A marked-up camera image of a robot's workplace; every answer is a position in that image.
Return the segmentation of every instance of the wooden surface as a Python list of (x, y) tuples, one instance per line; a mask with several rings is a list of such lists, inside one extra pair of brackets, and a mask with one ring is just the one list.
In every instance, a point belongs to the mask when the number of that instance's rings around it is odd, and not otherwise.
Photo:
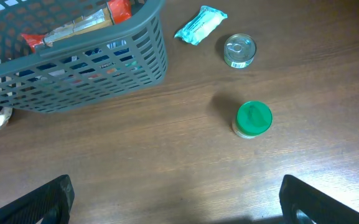
[[(0, 207), (61, 174), (71, 223), (219, 223), (281, 213), (293, 174), (359, 211), (359, 1), (168, 0), (165, 82), (64, 114), (17, 111), (0, 132)], [(198, 46), (173, 39), (209, 5), (228, 14)], [(235, 33), (258, 52), (222, 58)], [(244, 140), (229, 126), (260, 100), (274, 123)]]

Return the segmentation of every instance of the small jar with green lid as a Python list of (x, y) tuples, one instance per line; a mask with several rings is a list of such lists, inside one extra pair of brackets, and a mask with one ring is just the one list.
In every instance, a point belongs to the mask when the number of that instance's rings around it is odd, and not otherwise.
[(249, 101), (240, 106), (233, 119), (232, 128), (239, 137), (252, 139), (267, 131), (272, 121), (272, 112), (266, 104)]

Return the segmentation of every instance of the metal can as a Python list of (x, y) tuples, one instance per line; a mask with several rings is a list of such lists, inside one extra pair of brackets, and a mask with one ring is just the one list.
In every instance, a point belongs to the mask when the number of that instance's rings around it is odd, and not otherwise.
[(233, 68), (245, 68), (252, 63), (256, 53), (255, 41), (246, 34), (235, 34), (225, 42), (223, 58)]

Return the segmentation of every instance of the plastic basket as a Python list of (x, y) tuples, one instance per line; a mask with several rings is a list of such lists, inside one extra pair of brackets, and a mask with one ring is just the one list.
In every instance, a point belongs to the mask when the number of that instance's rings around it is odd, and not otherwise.
[(134, 2), (132, 18), (32, 54), (21, 33), (45, 34), (106, 7), (92, 0), (0, 1), (0, 106), (67, 111), (160, 83), (167, 55), (164, 0)]

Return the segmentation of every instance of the green bottle cap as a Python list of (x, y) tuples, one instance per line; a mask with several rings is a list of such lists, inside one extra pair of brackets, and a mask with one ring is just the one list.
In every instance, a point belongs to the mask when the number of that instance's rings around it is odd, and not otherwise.
[(236, 117), (237, 128), (248, 136), (264, 133), (272, 125), (272, 121), (271, 110), (259, 101), (249, 101), (241, 105)]

